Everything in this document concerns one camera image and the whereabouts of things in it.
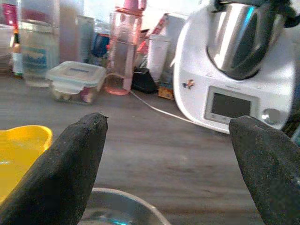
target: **small box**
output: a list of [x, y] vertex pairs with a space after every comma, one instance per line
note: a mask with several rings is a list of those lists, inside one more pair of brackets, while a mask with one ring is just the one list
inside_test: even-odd
[[49, 70], [51, 92], [58, 101], [92, 104], [100, 91], [106, 69], [86, 63], [66, 61]]
[[169, 100], [174, 100], [173, 87], [167, 83], [160, 83], [158, 88], [158, 96]]

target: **glass jar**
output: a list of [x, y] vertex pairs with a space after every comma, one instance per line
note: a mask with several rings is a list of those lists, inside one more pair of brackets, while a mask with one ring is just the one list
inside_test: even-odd
[[46, 72], [59, 65], [59, 38], [53, 27], [42, 21], [19, 21], [23, 77], [29, 86], [48, 87]]

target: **white cup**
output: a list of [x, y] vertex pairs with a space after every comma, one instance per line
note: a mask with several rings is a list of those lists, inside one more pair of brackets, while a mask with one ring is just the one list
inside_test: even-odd
[[151, 34], [149, 40], [147, 68], [152, 79], [157, 83], [163, 72], [170, 39], [162, 35]]

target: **blue object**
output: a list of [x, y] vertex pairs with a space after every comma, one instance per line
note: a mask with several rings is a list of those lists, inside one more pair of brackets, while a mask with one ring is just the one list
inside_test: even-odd
[[107, 53], [107, 46], [109, 45], [108, 34], [96, 34], [92, 46], [91, 53], [98, 58], [102, 58]]

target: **appliance display screen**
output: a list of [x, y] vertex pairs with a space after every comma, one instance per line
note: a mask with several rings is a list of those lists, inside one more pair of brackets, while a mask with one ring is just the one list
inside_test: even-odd
[[229, 118], [250, 116], [251, 102], [236, 97], [214, 93], [211, 112]]

